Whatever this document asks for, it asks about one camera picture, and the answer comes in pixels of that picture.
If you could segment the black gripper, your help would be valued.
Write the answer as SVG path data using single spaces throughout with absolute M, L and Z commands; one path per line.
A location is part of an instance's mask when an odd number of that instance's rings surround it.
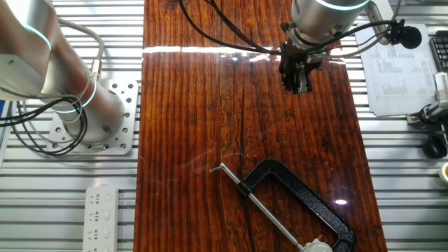
M 283 80 L 283 88 L 291 93 L 306 93 L 312 91 L 312 84 L 309 79 L 310 73 L 318 69 L 323 60 L 317 56 L 299 55 L 302 51 L 293 45 L 292 41 L 280 43 L 280 51 L 285 53 L 281 56 L 279 73 Z M 296 81 L 299 74 L 299 88 Z

